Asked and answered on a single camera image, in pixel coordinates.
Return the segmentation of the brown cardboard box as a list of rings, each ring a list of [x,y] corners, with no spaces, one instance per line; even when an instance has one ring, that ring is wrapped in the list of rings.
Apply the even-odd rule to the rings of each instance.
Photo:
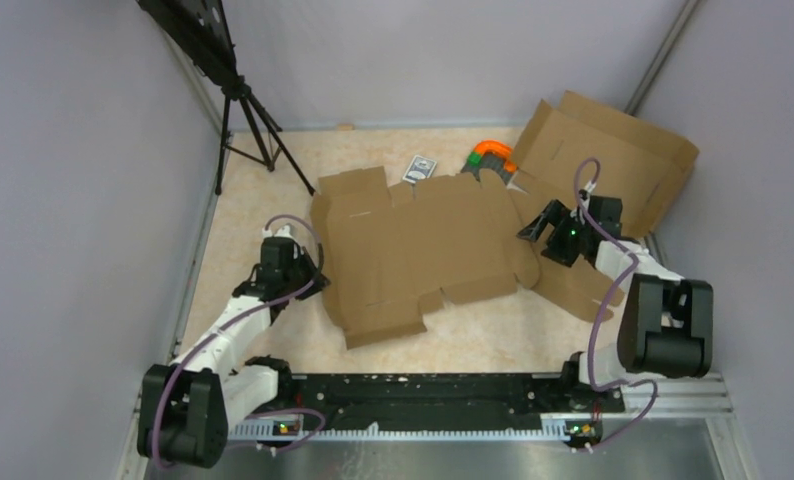
[[[511,190],[494,172],[390,185],[383,167],[324,176],[310,218],[322,240],[325,310],[349,349],[425,331],[446,303],[534,287],[541,276]]]
[[[503,247],[515,269],[529,269],[531,291],[585,323],[592,323],[611,281],[584,259],[562,266],[544,256],[542,242],[517,233],[552,200],[574,205],[575,172],[595,178],[600,196],[621,200],[626,237],[655,231],[693,171],[699,149],[687,138],[573,91],[558,105],[538,103],[511,154],[518,170],[506,199],[513,204]]]

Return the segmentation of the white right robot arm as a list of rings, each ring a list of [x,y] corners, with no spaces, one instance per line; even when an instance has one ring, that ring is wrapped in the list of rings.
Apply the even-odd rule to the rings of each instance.
[[[550,227],[542,256],[565,267],[583,259],[610,279],[598,321],[614,294],[627,297],[616,342],[604,348],[589,344],[577,358],[579,373],[559,385],[562,404],[573,412],[587,411],[606,390],[702,378],[711,368],[712,285],[667,269],[646,247],[623,236],[622,210],[619,198],[580,191],[576,207],[552,200],[517,234],[535,243]]]

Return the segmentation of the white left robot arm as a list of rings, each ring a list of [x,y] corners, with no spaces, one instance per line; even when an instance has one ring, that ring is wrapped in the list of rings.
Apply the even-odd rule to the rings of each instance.
[[[289,234],[264,239],[259,263],[197,343],[144,374],[136,442],[141,456],[159,466],[210,468],[232,429],[257,408],[276,414],[290,407],[289,364],[243,356],[291,301],[328,286],[324,263],[322,250],[312,256]]]

